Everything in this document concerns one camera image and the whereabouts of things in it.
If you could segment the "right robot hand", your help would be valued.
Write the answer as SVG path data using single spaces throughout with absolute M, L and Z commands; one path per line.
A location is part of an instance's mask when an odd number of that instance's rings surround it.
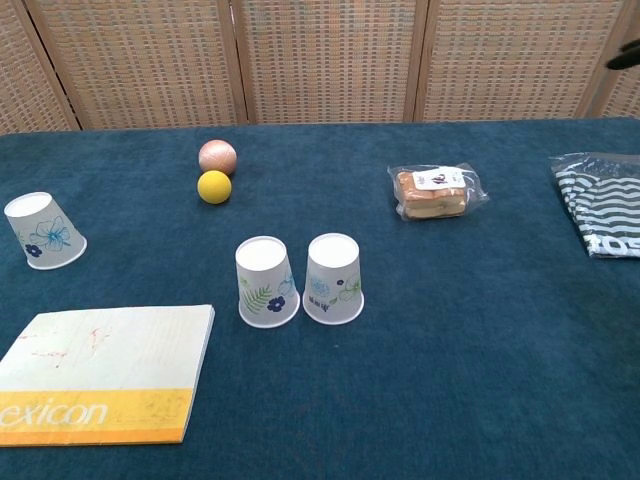
M 606 63 L 612 71 L 626 70 L 640 64 L 640 39 L 635 39 L 619 48 L 615 57 Z

